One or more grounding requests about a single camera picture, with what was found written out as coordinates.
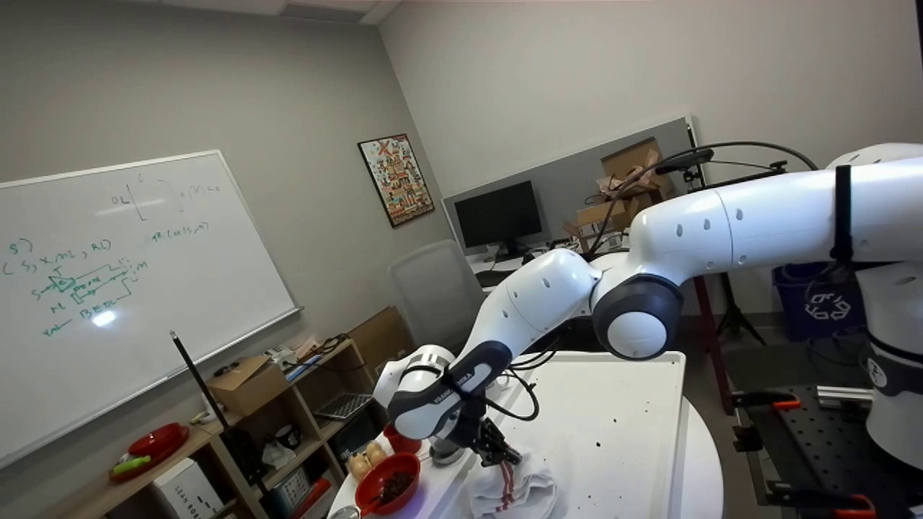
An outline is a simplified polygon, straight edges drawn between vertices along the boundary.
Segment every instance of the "picture frame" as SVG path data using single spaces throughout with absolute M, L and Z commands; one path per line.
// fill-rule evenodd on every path
M 408 131 L 366 139 L 357 149 L 393 227 L 435 211 Z

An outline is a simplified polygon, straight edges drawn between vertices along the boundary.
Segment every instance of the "robotic arm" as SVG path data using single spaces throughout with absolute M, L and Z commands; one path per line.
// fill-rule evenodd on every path
M 852 241 L 853 261 L 907 261 L 861 273 L 869 330 L 887 348 L 887 366 L 911 379 L 907 362 L 923 372 L 923 146 L 884 143 L 836 159 L 852 168 Z M 409 437 L 451 434 L 470 443 L 466 423 L 474 395 L 532 342 L 571 316 L 591 316 L 598 341 L 615 355 L 644 359 L 660 355 L 680 316 L 680 286 L 690 276 L 827 258 L 836 227 L 836 173 L 784 173 L 660 201 L 633 222 L 630 253 L 585 261 L 556 248 L 538 255 L 486 299 L 460 358 L 425 345 L 383 375 L 379 395 L 399 431 Z M 907 452 L 923 427 L 921 392 L 890 404 L 881 431 L 887 449 L 923 467 L 923 452 Z

